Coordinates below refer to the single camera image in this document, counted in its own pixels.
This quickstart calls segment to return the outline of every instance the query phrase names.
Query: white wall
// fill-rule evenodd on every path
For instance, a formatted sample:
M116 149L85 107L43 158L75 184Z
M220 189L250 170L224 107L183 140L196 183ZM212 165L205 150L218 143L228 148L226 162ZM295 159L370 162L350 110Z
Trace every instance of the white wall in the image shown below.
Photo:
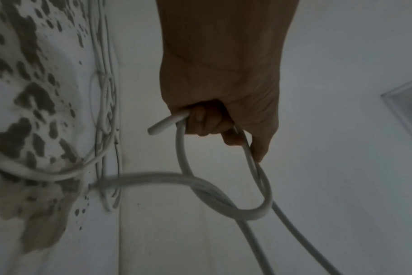
M124 169L179 171L175 127L146 132L168 115L155 3L115 1L112 20ZM411 80L411 0L301 1L262 166L284 212L344 274L412 274L412 138L379 97ZM260 203L241 149L190 137L187 153L238 206ZM250 224L278 274L325 274L272 213ZM121 257L124 274L260 274L236 224L181 187L126 190Z

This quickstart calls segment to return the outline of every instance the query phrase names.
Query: wall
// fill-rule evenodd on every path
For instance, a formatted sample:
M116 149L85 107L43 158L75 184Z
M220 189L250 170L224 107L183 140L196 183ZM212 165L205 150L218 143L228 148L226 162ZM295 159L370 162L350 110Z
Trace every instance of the wall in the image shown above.
M153 1L113 3L124 169L179 171L159 94ZM412 274L412 138L379 95L412 80L412 1L302 0L282 63L280 129L262 162L274 198L344 274ZM187 138L194 173L260 203L242 150ZM271 213L250 223L278 274L325 274ZM128 189L123 274L260 274L235 223L181 187Z

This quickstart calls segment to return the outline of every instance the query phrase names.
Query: skin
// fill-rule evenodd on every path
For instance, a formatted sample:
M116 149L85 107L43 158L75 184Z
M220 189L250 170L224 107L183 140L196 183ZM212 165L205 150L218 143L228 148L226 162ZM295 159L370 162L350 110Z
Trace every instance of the skin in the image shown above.
M158 0L161 95L171 113L190 108L187 134L252 135L260 162L278 129L280 62L298 0Z

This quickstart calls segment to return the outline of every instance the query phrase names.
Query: forearm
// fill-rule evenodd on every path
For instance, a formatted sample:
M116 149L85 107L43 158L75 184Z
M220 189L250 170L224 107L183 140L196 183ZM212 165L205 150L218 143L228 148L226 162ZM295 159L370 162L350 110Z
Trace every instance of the forearm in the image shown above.
M298 0L157 0L164 51L246 72L280 64Z

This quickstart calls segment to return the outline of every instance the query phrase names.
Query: hand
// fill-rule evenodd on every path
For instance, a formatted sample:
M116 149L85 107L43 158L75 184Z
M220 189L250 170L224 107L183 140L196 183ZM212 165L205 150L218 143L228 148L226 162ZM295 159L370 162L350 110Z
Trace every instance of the hand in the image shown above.
M235 72L186 60L164 47L162 98L171 113L191 109L187 134L221 134L227 145L242 145L233 126L249 132L256 162L266 155L278 129L279 66Z

